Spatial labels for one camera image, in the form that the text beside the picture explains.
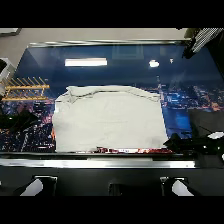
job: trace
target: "folded cloth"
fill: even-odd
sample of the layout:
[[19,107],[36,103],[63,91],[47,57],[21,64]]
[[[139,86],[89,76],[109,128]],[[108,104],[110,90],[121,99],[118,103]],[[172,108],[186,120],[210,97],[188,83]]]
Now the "folded cloth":
[[167,135],[159,94],[130,86],[67,90],[55,102],[57,152],[164,147]]

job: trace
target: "gray surface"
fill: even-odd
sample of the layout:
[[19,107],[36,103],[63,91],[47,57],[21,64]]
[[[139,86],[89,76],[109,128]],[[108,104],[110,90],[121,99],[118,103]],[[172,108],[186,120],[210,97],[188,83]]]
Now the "gray surface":
[[0,37],[0,58],[17,66],[29,43],[72,40],[184,39],[186,28],[22,28],[17,36]]

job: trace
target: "white cloth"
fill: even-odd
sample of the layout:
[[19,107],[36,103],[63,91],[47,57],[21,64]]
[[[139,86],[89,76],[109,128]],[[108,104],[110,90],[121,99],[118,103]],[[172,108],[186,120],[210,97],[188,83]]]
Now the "white cloth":
[[67,90],[55,102],[57,152],[164,147],[167,135],[159,94],[130,86]]

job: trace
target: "table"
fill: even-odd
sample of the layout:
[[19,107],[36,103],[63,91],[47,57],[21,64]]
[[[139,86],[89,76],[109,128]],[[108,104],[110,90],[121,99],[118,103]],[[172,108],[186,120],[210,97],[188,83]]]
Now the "table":
[[[67,86],[127,85],[159,93],[168,137],[191,131],[188,108],[224,109],[224,83],[208,49],[182,58],[181,41],[70,41],[30,44],[15,77],[41,77],[49,100],[1,102],[1,113],[15,115],[26,108],[38,121],[21,133],[1,129],[2,152],[56,150],[52,125],[55,99]],[[106,58],[106,66],[65,66],[66,59]],[[149,62],[159,62],[151,67]]]

